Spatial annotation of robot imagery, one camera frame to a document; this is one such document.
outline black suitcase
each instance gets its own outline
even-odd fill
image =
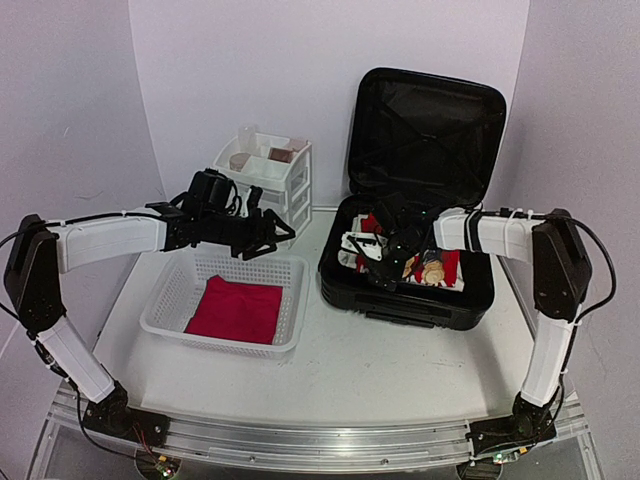
[[[347,158],[354,195],[340,204],[319,264],[322,296],[329,304],[424,327],[469,330],[478,324],[494,298],[487,255],[461,252],[462,292],[409,283],[389,292],[342,266],[338,250],[353,218],[394,192],[416,209],[478,205],[505,120],[504,97],[491,87],[389,68],[365,75]]]

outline metal frame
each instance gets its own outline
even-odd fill
[[[159,453],[211,464],[259,470],[380,473],[424,470],[469,460],[467,420],[393,426],[286,426],[170,415],[167,444]],[[74,392],[62,384],[47,416],[30,479],[43,478],[61,426],[79,429]],[[556,422],[562,441],[578,437],[589,480],[601,477],[591,434],[577,397]],[[123,448],[133,443],[92,433]]]

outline white table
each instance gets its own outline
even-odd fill
[[[171,414],[271,424],[380,425],[510,413],[533,345],[504,271],[468,332],[399,326],[343,312],[321,298],[317,265],[333,221],[314,212],[291,253],[311,265],[300,342],[282,361],[167,342],[139,317],[171,253],[141,255],[95,348],[131,403]]]

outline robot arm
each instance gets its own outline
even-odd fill
[[[197,172],[189,190],[171,203],[120,214],[43,222],[26,217],[13,245],[4,282],[17,318],[48,368],[90,401],[87,428],[136,441],[132,425],[150,445],[163,443],[167,418],[127,407],[127,393],[98,362],[67,318],[60,274],[121,255],[170,251],[200,242],[231,247],[244,260],[276,250],[295,232],[273,211],[262,211],[261,189],[252,187],[247,216],[228,199],[235,184],[213,170]]]
[[[348,240],[366,257],[369,281],[393,290],[405,262],[426,249],[468,250],[533,265],[537,329],[529,370],[517,395],[513,415],[471,424],[474,454],[530,447],[555,436],[550,407],[559,391],[577,328],[577,317],[591,279],[591,264],[568,212],[549,215],[464,210],[408,212],[401,200],[387,199],[374,208],[386,241],[372,254],[365,234],[348,232]]]

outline suitcase lid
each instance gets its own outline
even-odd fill
[[[352,193],[474,206],[484,197],[506,121],[494,88],[376,68],[360,83],[347,168]]]

